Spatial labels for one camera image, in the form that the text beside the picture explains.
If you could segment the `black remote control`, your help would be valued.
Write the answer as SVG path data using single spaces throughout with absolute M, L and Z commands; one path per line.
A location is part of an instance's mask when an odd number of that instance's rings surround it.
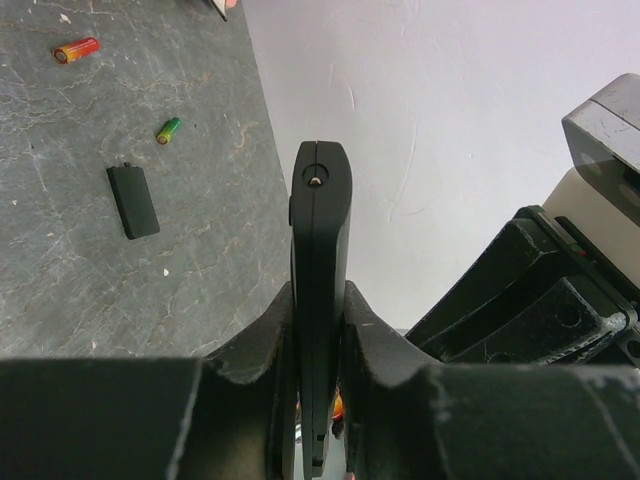
M 289 206 L 303 475 L 323 475 L 337 388 L 353 193 L 343 146 L 301 143 Z

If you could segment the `black battery cover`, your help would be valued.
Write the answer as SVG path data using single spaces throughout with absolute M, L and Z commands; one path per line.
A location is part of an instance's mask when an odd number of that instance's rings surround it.
M 124 163 L 106 172 L 126 237 L 157 234 L 160 226 L 143 169 Z

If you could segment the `green yellow battery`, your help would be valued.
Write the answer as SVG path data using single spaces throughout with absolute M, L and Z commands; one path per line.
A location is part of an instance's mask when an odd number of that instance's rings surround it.
M 172 117 L 171 119 L 169 119 L 157 133 L 156 135 L 157 143 L 160 145 L 167 145 L 171 141 L 176 131 L 180 128 L 180 126 L 181 126 L 180 118 Z

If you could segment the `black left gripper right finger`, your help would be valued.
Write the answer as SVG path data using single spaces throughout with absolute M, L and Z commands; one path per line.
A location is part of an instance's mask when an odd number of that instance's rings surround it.
M 639 374 L 444 364 L 344 302 L 346 467 L 359 479 L 635 479 Z

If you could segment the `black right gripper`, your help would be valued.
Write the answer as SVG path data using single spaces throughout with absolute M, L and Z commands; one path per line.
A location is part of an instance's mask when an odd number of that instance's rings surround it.
M 406 338 L 443 363 L 639 366 L 639 288 L 567 217 L 520 208 Z

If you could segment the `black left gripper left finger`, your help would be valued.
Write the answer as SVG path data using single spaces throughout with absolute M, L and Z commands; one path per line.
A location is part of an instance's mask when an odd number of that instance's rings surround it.
M 5 479 L 289 479 L 293 294 L 204 357 L 9 359 Z

